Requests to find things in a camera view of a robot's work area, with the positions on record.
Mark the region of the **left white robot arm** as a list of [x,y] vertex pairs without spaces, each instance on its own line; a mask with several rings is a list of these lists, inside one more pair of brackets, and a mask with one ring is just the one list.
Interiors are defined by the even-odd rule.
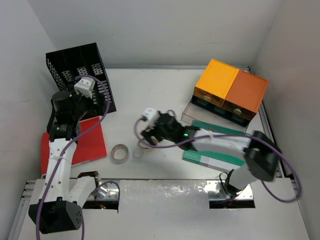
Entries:
[[97,172],[81,173],[70,188],[70,174],[81,133],[80,120],[94,108],[92,91],[64,90],[51,98],[52,111],[47,124],[49,157],[45,182],[38,202],[29,206],[35,223],[35,237],[78,230],[84,223],[82,207],[98,185]]

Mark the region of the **small white tape roll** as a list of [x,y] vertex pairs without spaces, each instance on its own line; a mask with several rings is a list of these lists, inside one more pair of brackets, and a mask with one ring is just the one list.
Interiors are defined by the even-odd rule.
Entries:
[[134,158],[141,158],[144,154],[144,151],[141,150],[140,148],[136,148],[134,151],[133,151],[133,157]]

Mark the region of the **large clear tape roll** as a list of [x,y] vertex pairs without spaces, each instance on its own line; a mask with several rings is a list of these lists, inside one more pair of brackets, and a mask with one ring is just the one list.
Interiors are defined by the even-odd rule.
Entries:
[[111,160],[114,164],[126,163],[130,158],[130,151],[124,144],[117,144],[111,150]]

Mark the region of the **right metal arm base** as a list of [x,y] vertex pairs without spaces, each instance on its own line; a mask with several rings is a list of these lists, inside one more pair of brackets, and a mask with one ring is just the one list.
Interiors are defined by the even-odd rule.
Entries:
[[[220,180],[207,180],[204,190],[208,193],[210,201],[225,201],[231,198],[231,194],[224,191]],[[234,200],[253,201],[254,195],[252,187],[248,184],[243,190],[236,193]]]

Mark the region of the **beige masking tape roll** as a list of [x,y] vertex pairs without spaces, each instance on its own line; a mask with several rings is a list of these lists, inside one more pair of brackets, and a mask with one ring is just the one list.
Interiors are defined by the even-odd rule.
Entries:
[[143,143],[142,140],[139,140],[138,143],[137,143],[137,146],[140,150],[142,150],[143,152],[151,152],[151,151],[154,151],[155,148],[154,147],[151,147],[151,146],[148,146],[146,145],[145,143]]

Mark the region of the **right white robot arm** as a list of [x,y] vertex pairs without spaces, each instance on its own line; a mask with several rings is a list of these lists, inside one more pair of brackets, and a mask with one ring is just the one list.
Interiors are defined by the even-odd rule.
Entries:
[[185,151],[215,152],[244,161],[237,169],[230,170],[225,180],[220,180],[218,192],[224,199],[234,199],[249,184],[260,180],[271,182],[275,178],[279,162],[279,150],[261,131],[253,135],[222,134],[192,125],[182,125],[169,114],[153,108],[146,108],[140,121],[147,124],[138,132],[137,138],[151,148],[161,148],[159,142],[171,142],[170,148],[179,147]]

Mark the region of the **left metal arm base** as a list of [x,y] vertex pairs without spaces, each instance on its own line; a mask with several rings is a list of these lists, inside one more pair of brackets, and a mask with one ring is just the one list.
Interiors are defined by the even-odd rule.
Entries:
[[97,187],[90,193],[90,196],[101,201],[119,201],[120,193],[119,180],[102,179],[98,181]]

